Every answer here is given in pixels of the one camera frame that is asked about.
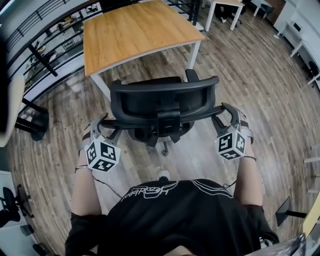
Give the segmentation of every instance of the brown door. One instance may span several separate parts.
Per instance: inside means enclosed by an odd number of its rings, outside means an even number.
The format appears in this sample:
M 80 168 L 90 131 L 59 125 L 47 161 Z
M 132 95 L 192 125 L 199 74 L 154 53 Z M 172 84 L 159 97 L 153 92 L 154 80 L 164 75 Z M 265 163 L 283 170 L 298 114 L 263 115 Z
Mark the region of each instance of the brown door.
M 274 7 L 273 12 L 268 15 L 267 19 L 271 21 L 272 24 L 275 24 L 282 9 L 286 4 L 286 1 L 285 0 L 265 0 L 265 1 Z

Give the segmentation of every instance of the black table base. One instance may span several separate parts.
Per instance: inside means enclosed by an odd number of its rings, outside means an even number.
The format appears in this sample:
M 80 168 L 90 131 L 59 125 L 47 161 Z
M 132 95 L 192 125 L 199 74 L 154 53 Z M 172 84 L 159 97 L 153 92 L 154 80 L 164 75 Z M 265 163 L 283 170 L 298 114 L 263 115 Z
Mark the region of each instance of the black table base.
M 307 216 L 304 212 L 292 211 L 290 196 L 284 201 L 280 208 L 276 211 L 276 223 L 278 227 L 287 219 L 288 216 L 293 216 L 297 218 L 305 218 Z
M 31 138 L 34 141 L 40 141 L 48 129 L 49 112 L 47 109 L 39 107 L 25 98 L 22 99 L 22 102 L 28 107 L 36 110 L 36 112 L 33 114 L 31 121 L 18 117 L 16 119 L 15 127 L 30 133 Z

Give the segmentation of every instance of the black t-shirt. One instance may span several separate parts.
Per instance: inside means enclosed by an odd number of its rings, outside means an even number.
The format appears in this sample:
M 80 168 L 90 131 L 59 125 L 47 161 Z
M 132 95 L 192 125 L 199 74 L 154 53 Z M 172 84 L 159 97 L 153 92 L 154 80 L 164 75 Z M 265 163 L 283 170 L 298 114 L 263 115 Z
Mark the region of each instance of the black t-shirt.
M 260 238 L 279 242 L 261 206 L 242 206 L 207 179 L 134 186 L 108 215 L 73 214 L 71 225 L 66 256 L 96 245 L 99 256 L 163 256 L 178 246 L 197 256 L 236 256 L 259 250 Z

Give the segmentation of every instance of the forearm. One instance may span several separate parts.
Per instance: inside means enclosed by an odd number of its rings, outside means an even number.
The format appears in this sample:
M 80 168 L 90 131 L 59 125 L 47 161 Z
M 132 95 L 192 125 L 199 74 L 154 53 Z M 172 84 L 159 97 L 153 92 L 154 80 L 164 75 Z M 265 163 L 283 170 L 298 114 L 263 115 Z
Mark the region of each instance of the forearm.
M 86 152 L 80 151 L 77 166 L 87 165 Z M 75 173 L 71 211 L 79 216 L 100 215 L 101 206 L 92 170 L 80 168 Z
M 252 157 L 255 156 L 250 138 L 247 138 L 246 140 L 245 154 Z M 242 205 L 262 206 L 262 184 L 258 175 L 257 163 L 252 158 L 242 157 L 240 159 L 234 189 L 234 198 Z

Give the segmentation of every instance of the white shoe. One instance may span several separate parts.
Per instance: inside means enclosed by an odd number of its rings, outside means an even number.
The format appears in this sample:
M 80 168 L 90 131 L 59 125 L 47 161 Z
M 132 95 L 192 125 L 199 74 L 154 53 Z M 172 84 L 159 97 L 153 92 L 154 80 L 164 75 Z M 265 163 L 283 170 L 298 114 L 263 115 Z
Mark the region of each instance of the white shoe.
M 165 177 L 170 181 L 170 173 L 167 170 L 161 170 L 158 172 L 158 180 L 160 180 L 161 177 Z

